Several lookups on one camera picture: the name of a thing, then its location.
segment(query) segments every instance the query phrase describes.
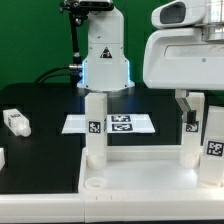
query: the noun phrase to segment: green backdrop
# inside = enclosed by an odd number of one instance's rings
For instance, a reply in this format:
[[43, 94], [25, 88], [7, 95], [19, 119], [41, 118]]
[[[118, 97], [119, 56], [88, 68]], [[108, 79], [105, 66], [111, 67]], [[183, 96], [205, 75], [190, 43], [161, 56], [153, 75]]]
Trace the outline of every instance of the green backdrop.
[[[142, 82], [144, 48], [155, 30], [151, 13], [169, 0], [114, 0], [125, 17], [125, 55], [131, 77]], [[60, 0], [1, 0], [0, 88], [33, 82], [43, 72], [72, 63], [68, 13], [59, 13]], [[87, 23], [78, 28], [80, 51], [87, 54]], [[51, 81], [68, 81], [67, 78]]]

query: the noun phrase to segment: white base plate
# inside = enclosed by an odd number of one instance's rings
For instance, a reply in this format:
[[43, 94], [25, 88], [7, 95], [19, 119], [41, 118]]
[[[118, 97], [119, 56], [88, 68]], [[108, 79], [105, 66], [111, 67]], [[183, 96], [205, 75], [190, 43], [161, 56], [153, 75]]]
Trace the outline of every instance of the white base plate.
[[85, 221], [224, 219], [224, 189], [198, 188], [197, 169], [179, 165], [180, 149], [108, 147], [103, 170], [86, 166], [84, 149], [79, 192], [85, 195]]

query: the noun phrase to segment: black table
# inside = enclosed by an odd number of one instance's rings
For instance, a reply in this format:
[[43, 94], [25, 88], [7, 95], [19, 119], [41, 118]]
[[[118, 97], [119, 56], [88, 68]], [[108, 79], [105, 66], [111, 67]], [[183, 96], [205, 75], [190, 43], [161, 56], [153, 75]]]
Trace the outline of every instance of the black table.
[[[85, 135], [62, 135], [61, 131], [68, 114], [84, 114], [84, 97], [69, 84], [14, 84], [0, 91], [0, 111], [18, 109], [30, 120], [32, 130], [27, 138], [16, 137], [0, 116], [0, 147], [6, 158], [0, 194], [78, 192]], [[223, 105], [211, 93], [208, 104]], [[132, 95], [109, 98], [108, 113], [149, 114], [156, 130], [153, 134], [109, 134], [108, 145], [180, 144], [181, 111], [173, 90], [137, 85]]]

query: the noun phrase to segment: black cable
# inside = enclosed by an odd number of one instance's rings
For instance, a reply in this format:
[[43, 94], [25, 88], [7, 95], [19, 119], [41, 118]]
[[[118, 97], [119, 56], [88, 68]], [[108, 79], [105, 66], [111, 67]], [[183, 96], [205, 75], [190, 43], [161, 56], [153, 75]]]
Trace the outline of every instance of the black cable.
[[41, 79], [45, 78], [46, 76], [48, 76], [51, 73], [57, 72], [57, 71], [61, 71], [61, 70], [65, 70], [65, 69], [69, 69], [69, 66], [63, 66], [63, 67], [58, 67], [58, 68], [53, 68], [47, 72], [45, 72], [44, 74], [42, 74], [40, 77], [38, 77], [34, 83], [38, 84], [40, 82]]
[[43, 79], [41, 80], [40, 83], [44, 83], [46, 80], [48, 80], [48, 79], [50, 79], [50, 78], [54, 78], [54, 77], [62, 77], [62, 76], [68, 76], [68, 77], [69, 77], [70, 75], [71, 75], [71, 73], [68, 73], [68, 74], [49, 75], [49, 76], [43, 78]]

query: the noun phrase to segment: cable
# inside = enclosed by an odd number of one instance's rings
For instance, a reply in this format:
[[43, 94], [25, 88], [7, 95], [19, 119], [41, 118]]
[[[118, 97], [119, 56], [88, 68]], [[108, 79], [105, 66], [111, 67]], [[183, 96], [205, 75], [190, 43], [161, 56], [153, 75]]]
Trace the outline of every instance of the cable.
[[124, 11], [126, 10], [127, 5], [128, 5], [128, 0], [124, 0], [124, 5], [123, 5], [123, 8], [121, 9], [122, 13], [124, 13]]
[[38, 77], [34, 83], [38, 84], [40, 82], [41, 79], [45, 78], [46, 76], [48, 76], [51, 73], [57, 72], [57, 71], [61, 71], [61, 70], [65, 70], [65, 69], [69, 69], [69, 66], [63, 66], [63, 67], [58, 67], [58, 68], [53, 68], [47, 72], [45, 72], [44, 74], [42, 74], [40, 77]]
[[51, 79], [51, 78], [54, 78], [54, 77], [62, 77], [62, 76], [68, 76], [68, 77], [69, 77], [70, 75], [71, 75], [70, 73], [69, 73], [69, 74], [49, 75], [49, 76], [43, 78], [43, 79], [40, 81], [40, 83], [44, 83], [46, 80]]

